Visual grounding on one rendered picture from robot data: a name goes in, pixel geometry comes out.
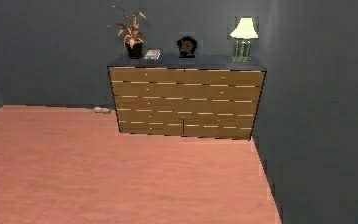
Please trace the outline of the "brown wooden chest of drawers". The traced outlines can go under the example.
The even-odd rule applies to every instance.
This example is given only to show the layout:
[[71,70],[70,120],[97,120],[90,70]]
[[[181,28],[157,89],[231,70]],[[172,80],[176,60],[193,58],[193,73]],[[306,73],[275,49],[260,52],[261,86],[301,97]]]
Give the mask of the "brown wooden chest of drawers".
[[226,56],[122,56],[108,76],[121,133],[249,139],[266,68]]

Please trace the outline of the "grey book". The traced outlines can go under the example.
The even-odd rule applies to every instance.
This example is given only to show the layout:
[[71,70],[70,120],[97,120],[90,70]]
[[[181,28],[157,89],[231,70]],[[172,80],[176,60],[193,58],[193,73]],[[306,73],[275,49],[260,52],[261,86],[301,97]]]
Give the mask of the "grey book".
[[161,55],[161,51],[157,49],[149,49],[145,54],[146,60],[158,60]]

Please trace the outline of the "black round alarm clock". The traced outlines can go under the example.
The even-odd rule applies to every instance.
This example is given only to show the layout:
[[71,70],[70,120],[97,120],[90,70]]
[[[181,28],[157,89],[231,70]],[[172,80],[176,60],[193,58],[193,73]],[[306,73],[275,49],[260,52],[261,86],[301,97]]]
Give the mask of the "black round alarm clock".
[[180,58],[194,58],[197,41],[191,36],[183,36],[177,41]]

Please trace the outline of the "orange house plant black pot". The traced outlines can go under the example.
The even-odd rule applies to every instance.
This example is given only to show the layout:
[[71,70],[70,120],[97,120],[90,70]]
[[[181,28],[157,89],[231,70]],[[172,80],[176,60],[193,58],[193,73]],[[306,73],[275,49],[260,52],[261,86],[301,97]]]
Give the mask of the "orange house plant black pot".
[[116,5],[113,5],[113,8],[120,10],[126,19],[126,23],[117,23],[119,27],[117,36],[122,38],[128,57],[130,59],[140,59],[143,56],[144,37],[139,30],[138,19],[146,20],[145,14],[141,11],[129,14],[126,10]]

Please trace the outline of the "green table lamp pale shade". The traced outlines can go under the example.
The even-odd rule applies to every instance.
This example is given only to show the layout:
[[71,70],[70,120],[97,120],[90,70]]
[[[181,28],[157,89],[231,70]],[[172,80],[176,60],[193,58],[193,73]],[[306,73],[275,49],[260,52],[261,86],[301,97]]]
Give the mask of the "green table lamp pale shade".
[[230,36],[236,41],[233,61],[249,62],[251,60],[251,40],[259,37],[254,27],[253,18],[242,17]]

